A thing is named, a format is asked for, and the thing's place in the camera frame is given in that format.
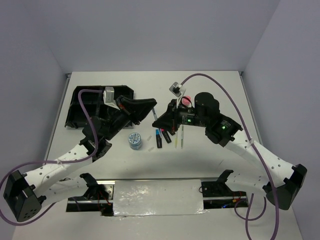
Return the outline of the yellow slim pen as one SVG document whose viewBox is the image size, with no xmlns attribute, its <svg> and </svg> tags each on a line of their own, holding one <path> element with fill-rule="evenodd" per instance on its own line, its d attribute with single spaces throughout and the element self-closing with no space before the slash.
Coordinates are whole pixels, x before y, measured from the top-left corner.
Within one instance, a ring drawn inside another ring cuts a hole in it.
<svg viewBox="0 0 320 240">
<path fill-rule="evenodd" d="M 175 132 L 174 147 L 175 149 L 178 147 L 178 131 Z"/>
</svg>

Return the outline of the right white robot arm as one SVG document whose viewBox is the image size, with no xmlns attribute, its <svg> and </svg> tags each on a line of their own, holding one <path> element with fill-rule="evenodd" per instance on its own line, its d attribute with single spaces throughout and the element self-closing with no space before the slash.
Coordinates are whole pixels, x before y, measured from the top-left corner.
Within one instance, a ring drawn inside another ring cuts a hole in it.
<svg viewBox="0 0 320 240">
<path fill-rule="evenodd" d="M 184 107 L 172 99 L 167 110 L 152 123 L 154 128 L 176 132 L 180 126 L 203 127 L 214 144 L 237 154 L 254 166 L 253 176 L 227 169 L 218 178 L 217 190 L 223 196 L 232 192 L 262 195 L 274 206 L 288 210 L 300 191 L 307 169 L 293 165 L 273 154 L 254 139 L 249 139 L 243 127 L 220 112 L 220 103 L 208 92 L 194 98 L 193 107 Z"/>
</svg>

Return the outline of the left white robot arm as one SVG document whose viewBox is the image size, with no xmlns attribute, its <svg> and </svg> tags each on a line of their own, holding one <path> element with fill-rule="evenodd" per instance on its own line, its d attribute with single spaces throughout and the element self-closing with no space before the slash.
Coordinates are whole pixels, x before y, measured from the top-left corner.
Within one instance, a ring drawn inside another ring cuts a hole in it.
<svg viewBox="0 0 320 240">
<path fill-rule="evenodd" d="M 128 123 L 139 125 L 157 104 L 154 98 L 129 99 L 120 96 L 110 116 L 88 116 L 83 128 L 84 138 L 71 150 L 55 160 L 40 163 L 40 167 L 25 173 L 24 164 L 14 167 L 1 180 L 5 185 L 3 198 L 15 221 L 1 218 L 13 226 L 25 226 L 37 221 L 45 213 L 43 207 L 52 208 L 57 202 L 76 196 L 91 200 L 103 189 L 89 173 L 68 178 L 76 170 L 102 158 L 112 147 L 109 141 Z"/>
</svg>

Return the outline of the blue slim pen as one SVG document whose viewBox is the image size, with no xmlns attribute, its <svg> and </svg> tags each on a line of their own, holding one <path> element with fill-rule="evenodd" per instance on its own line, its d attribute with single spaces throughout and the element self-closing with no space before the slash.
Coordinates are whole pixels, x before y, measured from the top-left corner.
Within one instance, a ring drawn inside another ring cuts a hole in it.
<svg viewBox="0 0 320 240">
<path fill-rule="evenodd" d="M 152 114 L 153 114 L 154 120 L 156 121 L 158 117 L 154 108 L 152 108 Z"/>
</svg>

